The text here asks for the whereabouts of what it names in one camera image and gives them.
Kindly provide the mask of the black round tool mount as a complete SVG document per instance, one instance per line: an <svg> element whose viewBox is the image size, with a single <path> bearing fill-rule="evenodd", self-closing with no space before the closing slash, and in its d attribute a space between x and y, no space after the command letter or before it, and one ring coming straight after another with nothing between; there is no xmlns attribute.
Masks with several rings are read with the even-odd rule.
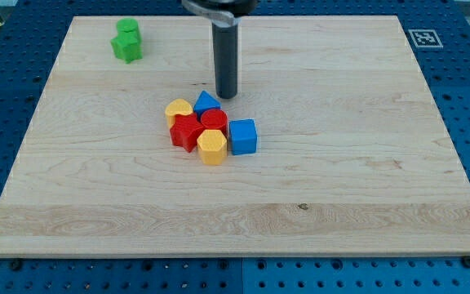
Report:
<svg viewBox="0 0 470 294"><path fill-rule="evenodd" d="M182 6L196 16L206 18L213 25L232 27L243 16L249 15L258 4L257 0L182 0Z"/></svg>

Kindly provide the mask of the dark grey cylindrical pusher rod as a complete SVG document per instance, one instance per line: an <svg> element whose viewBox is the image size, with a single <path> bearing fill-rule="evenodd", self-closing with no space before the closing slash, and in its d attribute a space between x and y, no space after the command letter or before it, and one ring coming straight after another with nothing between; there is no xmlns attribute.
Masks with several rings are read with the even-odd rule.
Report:
<svg viewBox="0 0 470 294"><path fill-rule="evenodd" d="M219 98L231 99L238 90L238 26L212 24L215 90Z"/></svg>

